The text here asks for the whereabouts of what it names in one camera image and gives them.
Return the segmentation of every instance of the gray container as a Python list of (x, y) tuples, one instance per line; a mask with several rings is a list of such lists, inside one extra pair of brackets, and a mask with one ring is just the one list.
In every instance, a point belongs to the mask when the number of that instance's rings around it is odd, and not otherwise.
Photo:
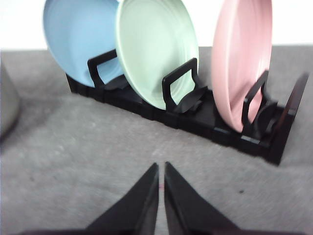
[(0, 137), (15, 123), (20, 111), (20, 97), (4, 67), (0, 52)]

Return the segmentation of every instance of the green plate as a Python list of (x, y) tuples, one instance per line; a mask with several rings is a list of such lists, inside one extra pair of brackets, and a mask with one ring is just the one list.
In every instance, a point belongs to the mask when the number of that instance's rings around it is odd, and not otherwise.
[[(165, 110), (163, 77), (192, 58), (199, 60), (195, 30), (182, 1), (122, 1), (117, 11), (116, 52), (132, 88)], [(191, 72), (173, 83), (176, 104), (194, 87)]]

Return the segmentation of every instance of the blue plate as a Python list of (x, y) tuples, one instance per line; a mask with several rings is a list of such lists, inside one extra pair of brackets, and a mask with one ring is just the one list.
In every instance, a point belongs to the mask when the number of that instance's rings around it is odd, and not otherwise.
[[(87, 61), (115, 49), (116, 0), (47, 0), (45, 38), (59, 66), (76, 81), (94, 87)], [(98, 66), (104, 83), (123, 74), (117, 58)]]

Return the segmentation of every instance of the gray carpet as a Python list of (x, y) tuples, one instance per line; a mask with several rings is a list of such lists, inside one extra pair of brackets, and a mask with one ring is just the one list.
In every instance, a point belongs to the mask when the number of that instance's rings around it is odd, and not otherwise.
[[(210, 51), (201, 48), (202, 79), (210, 75)], [(275, 99), (286, 103), (301, 73), (313, 73), (312, 58), (313, 47), (273, 48), (268, 89)], [(162, 175), (165, 161), (241, 228), (313, 234), (312, 76), (277, 168), (71, 94), (47, 51), (5, 52), (3, 61), (22, 97), (22, 111), (1, 143), (2, 234), (84, 228), (153, 162)], [(156, 235), (168, 234), (162, 195)]]

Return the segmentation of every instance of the dish rack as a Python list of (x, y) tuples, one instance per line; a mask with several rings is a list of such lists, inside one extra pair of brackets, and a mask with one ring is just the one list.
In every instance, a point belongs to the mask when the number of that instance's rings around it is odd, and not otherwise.
[[(166, 110), (161, 110), (145, 102), (129, 86), (124, 75), (113, 79), (108, 84), (103, 83), (97, 66), (115, 57), (117, 57), (116, 51), (112, 50), (88, 61), (89, 72), (95, 88), (85, 86), (67, 74), (71, 92), (91, 97), (149, 120), (159, 121), (169, 127), (199, 135), (218, 144), (234, 147), (252, 156), (260, 156), (269, 163), (280, 164), (308, 81), (308, 74), (303, 74), (297, 80), (286, 106), (282, 107), (278, 106), (277, 102), (271, 100), (268, 95), (266, 91), (268, 71), (264, 72), (246, 95), (242, 115), (244, 130), (242, 133), (237, 133), (219, 115), (213, 92), (201, 84), (196, 58), (164, 77), (162, 90)], [(190, 70), (195, 82), (195, 89), (177, 105), (171, 97), (170, 86)], [(250, 123), (248, 120), (249, 105), (260, 89), (263, 94), (262, 104), (255, 121)]]

